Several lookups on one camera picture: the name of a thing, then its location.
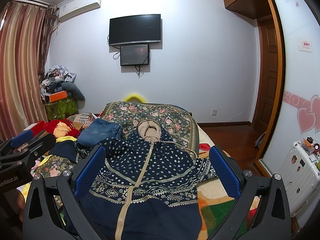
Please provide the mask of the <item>navy patterned hooded jacket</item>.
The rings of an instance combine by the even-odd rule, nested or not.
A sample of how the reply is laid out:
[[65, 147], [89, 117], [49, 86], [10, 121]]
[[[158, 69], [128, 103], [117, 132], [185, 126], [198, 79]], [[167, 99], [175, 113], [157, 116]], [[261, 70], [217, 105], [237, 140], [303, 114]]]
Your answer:
[[107, 239], [197, 239], [197, 185], [216, 178], [209, 159], [180, 148], [152, 119], [125, 138], [78, 143], [84, 150], [105, 149], [104, 164], [80, 204]]

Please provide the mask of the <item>yellow printed cloth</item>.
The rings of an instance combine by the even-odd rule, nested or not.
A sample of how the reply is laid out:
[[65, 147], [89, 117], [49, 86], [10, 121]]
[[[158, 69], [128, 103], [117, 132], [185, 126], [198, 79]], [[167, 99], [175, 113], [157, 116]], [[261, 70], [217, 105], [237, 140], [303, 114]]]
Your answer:
[[67, 140], [76, 141], [77, 139], [73, 136], [64, 136], [64, 137], [57, 138], [56, 142], [63, 142], [63, 141], [67, 141]]

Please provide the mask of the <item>tan cartoon fleece blanket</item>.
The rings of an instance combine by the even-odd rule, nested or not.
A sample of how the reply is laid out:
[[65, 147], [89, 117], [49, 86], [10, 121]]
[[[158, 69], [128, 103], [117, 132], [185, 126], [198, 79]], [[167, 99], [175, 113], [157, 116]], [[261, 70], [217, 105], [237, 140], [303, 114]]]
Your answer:
[[[253, 166], [258, 149], [255, 141], [259, 134], [251, 128], [250, 122], [221, 124], [199, 124], [199, 143], [213, 146], [217, 144], [225, 153], [236, 160], [243, 170], [251, 170], [259, 175]], [[199, 212], [202, 227], [198, 239], [207, 239], [225, 218], [234, 204], [234, 199], [225, 192], [219, 179], [211, 179], [197, 186]]]

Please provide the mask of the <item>green patterned storage box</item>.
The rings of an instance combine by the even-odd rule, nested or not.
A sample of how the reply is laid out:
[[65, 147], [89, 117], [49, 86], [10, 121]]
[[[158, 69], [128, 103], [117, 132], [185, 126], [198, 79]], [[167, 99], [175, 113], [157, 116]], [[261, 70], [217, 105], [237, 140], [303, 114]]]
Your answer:
[[48, 120], [60, 120], [78, 113], [78, 104], [75, 98], [65, 98], [52, 103], [44, 104]]

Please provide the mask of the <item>white stickered suitcase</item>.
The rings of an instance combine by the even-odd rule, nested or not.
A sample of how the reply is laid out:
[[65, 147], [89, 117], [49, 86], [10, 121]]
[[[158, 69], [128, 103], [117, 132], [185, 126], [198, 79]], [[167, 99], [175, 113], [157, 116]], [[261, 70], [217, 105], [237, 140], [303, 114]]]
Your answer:
[[290, 215], [294, 217], [309, 201], [319, 184], [319, 144], [309, 144], [305, 139], [295, 141], [280, 170]]

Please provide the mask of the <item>folded blue jeans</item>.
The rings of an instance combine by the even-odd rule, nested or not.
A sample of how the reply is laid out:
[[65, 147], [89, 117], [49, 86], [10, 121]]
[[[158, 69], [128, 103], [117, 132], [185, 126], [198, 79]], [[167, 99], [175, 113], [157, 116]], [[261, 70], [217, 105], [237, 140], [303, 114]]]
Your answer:
[[95, 119], [80, 133], [77, 142], [82, 146], [92, 148], [107, 138], [120, 139], [122, 131], [122, 127], [115, 122]]

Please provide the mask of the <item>grey green cushion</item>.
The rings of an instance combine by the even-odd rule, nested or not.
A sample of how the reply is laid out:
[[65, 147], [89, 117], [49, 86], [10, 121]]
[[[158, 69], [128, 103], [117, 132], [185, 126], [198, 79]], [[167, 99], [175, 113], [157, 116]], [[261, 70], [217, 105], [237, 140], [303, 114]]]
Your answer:
[[85, 96], [81, 93], [80, 89], [72, 82], [63, 82], [61, 83], [61, 87], [67, 93], [71, 93], [71, 95], [78, 101], [85, 101]]

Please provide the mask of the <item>folded red garment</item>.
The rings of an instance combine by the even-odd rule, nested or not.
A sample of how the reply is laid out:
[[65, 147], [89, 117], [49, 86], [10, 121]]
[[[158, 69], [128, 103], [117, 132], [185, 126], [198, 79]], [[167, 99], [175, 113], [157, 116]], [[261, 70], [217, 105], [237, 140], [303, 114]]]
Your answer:
[[204, 151], [209, 151], [210, 150], [210, 145], [207, 143], [200, 143], [199, 144], [199, 151], [204, 152]]

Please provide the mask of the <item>white sliding wardrobe door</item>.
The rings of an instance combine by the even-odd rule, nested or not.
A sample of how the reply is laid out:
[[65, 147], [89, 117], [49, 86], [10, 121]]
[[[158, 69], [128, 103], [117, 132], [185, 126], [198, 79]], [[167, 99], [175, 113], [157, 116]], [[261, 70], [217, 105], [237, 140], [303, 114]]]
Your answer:
[[295, 141], [319, 141], [319, 23], [304, 0], [274, 0], [285, 44], [285, 86], [274, 134], [263, 157], [278, 172]]

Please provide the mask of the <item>yellow curved headboard object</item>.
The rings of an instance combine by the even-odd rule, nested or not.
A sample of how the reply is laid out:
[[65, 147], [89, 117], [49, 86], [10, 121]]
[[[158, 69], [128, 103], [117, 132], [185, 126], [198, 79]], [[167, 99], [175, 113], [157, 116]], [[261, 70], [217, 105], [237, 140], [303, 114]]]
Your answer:
[[124, 101], [126, 102], [139, 102], [139, 103], [146, 103], [146, 100], [138, 95], [138, 94], [129, 94]]

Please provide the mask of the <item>red striped curtain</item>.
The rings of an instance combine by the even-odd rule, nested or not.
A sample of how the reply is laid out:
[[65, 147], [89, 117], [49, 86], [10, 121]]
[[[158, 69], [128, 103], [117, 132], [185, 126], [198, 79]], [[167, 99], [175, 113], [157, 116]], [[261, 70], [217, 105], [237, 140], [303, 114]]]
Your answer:
[[46, 120], [40, 96], [57, 6], [10, 1], [1, 12], [1, 140]]

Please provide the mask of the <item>dark floral quilt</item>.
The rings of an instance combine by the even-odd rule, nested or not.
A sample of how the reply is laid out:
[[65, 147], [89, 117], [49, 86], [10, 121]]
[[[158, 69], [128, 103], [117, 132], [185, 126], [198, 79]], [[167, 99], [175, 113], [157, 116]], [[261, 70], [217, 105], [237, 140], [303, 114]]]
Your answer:
[[[172, 141], [199, 153], [199, 130], [192, 114], [181, 107], [166, 104], [111, 102], [107, 103], [99, 118], [119, 124], [121, 136], [127, 138], [142, 121], [151, 119], [160, 124], [171, 136]], [[57, 142], [48, 155], [40, 162], [35, 173], [45, 178], [56, 177], [64, 170], [71, 170], [92, 148], [80, 145], [77, 141]]]

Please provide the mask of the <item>brown wooden door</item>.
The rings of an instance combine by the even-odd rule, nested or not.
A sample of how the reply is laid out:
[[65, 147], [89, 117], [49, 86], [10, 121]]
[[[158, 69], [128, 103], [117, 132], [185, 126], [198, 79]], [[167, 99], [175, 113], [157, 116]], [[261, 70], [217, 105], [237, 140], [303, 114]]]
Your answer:
[[266, 132], [276, 96], [278, 77], [278, 47], [274, 20], [270, 16], [258, 21], [260, 41], [260, 77], [257, 104], [252, 128]]

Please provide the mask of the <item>white air conditioner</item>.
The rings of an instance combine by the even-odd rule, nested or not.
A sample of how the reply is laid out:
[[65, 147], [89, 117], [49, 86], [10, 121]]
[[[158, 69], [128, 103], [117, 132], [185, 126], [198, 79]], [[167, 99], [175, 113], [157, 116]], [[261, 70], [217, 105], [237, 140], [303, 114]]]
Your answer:
[[59, 21], [65, 22], [101, 7], [101, 0], [73, 0], [59, 7]]

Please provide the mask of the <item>small black wall monitor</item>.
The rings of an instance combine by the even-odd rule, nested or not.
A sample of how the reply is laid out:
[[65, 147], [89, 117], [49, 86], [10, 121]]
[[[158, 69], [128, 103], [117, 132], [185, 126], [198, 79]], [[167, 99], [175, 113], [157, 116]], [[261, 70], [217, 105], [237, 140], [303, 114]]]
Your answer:
[[141, 66], [149, 64], [148, 44], [131, 44], [120, 47], [121, 66]]

